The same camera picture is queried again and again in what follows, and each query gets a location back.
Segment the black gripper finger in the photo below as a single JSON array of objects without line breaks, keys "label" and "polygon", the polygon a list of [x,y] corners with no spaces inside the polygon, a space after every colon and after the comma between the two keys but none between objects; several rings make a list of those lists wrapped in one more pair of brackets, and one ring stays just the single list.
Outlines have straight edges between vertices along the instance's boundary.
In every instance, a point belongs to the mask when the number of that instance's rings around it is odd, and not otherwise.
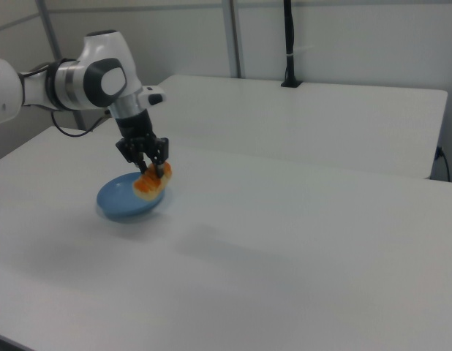
[{"label": "black gripper finger", "polygon": [[169,157],[169,139],[155,137],[152,140],[148,156],[154,166],[154,172],[158,178],[165,174],[165,163]]},{"label": "black gripper finger", "polygon": [[137,146],[132,140],[122,138],[116,143],[116,148],[128,161],[128,163],[133,163],[141,173],[147,171],[147,166],[144,161],[143,153],[137,149]]}]

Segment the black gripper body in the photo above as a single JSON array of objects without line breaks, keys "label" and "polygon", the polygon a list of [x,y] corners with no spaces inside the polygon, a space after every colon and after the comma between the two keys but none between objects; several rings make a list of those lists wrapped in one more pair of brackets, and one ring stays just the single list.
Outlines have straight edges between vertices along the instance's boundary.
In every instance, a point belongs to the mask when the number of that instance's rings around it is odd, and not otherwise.
[{"label": "black gripper body", "polygon": [[131,117],[117,118],[116,123],[122,135],[122,139],[117,142],[116,148],[122,155],[131,154],[131,145],[134,146],[135,152],[151,155],[154,150],[156,135],[147,110]]}]

